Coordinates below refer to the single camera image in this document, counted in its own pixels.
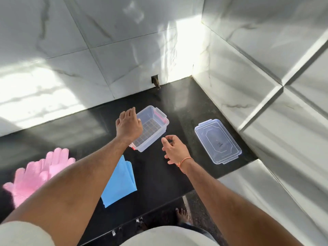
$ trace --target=white shirt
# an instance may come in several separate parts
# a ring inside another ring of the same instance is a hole
[[[217,246],[214,241],[196,231],[177,226],[162,226],[144,231],[122,246]],[[0,246],[55,246],[42,228],[26,222],[13,221],[0,225]]]

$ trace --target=orange thread bracelet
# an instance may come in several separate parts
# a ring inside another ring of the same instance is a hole
[[[182,171],[182,169],[181,169],[181,167],[180,167],[180,166],[181,166],[181,164],[183,163],[183,161],[184,161],[184,160],[186,160],[186,159],[191,159],[191,160],[194,160],[194,159],[193,159],[193,158],[191,158],[191,157],[187,157],[187,158],[184,158],[184,159],[183,159],[181,162],[177,163],[177,164],[176,164],[176,166],[180,168],[181,172],[183,172],[183,171]]]

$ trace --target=foot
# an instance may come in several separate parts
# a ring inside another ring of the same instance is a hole
[[[189,221],[189,216],[185,210],[181,209],[179,211],[179,209],[176,208],[175,211],[176,211],[176,216],[178,218],[178,224],[182,224],[182,223],[190,223],[191,224],[191,221]]]

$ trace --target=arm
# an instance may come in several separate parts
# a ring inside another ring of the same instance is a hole
[[[24,221],[48,232],[55,245],[75,246],[117,162],[142,133],[135,108],[116,120],[117,135],[107,145],[49,180],[4,221]]]
[[[187,147],[175,135],[162,138],[169,164],[190,157]],[[192,159],[181,164],[215,224],[231,246],[301,246],[276,220],[211,177]]]

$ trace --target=forearm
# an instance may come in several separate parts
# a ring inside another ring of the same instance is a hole
[[[47,231],[56,245],[76,245],[128,142],[114,139],[70,165],[14,210],[4,222],[26,221]]]
[[[261,209],[211,177],[194,161],[186,161],[183,171],[229,245],[301,245]]]

